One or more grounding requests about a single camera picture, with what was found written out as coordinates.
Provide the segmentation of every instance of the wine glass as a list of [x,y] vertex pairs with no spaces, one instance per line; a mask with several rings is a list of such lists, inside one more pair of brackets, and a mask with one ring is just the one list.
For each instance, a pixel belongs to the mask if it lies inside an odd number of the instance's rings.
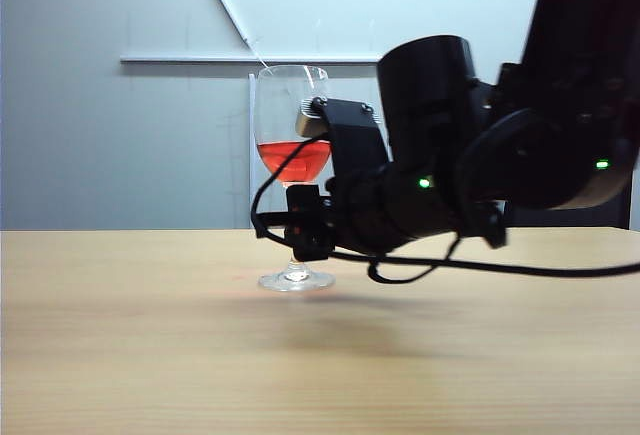
[[[258,153],[271,173],[305,140],[295,130],[301,102],[328,97],[328,84],[326,71],[307,65],[277,65],[258,73],[254,136]],[[311,183],[330,152],[331,146],[324,140],[305,146],[278,180],[285,188],[295,183]],[[258,283],[270,290],[289,292],[325,288],[334,282],[333,275],[315,272],[292,256],[282,272],[263,275]]]

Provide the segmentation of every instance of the glass base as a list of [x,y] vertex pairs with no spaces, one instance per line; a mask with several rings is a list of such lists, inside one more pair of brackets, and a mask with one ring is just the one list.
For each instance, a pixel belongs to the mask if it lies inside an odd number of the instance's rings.
[[333,275],[314,272],[305,263],[291,259],[284,271],[263,275],[258,285],[278,292],[303,292],[330,287],[335,281]]

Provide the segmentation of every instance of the glass stem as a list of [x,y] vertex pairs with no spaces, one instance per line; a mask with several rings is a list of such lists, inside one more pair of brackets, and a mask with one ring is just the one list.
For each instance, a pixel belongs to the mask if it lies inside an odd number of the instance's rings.
[[284,278],[292,282],[301,282],[309,278],[309,271],[304,262],[299,262],[293,256],[289,259],[289,264],[283,272]]

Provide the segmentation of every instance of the green led light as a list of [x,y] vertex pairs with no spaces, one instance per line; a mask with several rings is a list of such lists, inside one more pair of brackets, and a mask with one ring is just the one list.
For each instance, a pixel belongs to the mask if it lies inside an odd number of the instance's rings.
[[429,180],[428,178],[421,178],[420,180],[418,180],[418,186],[420,188],[429,188],[431,187],[431,180]]
[[606,158],[601,158],[596,162],[596,168],[598,170],[606,170],[607,168],[609,168],[609,160]]

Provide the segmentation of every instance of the robotic arm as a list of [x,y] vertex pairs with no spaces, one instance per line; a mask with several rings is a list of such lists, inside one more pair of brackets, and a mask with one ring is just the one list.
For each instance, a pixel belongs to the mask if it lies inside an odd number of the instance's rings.
[[495,86],[474,74],[466,40],[415,40],[378,63],[393,161],[370,107],[314,99],[303,136],[331,142],[329,197],[287,190],[284,225],[299,260],[335,246],[380,256],[455,231],[506,243],[498,200],[591,207],[628,182],[640,145],[640,0],[538,0],[521,63]]

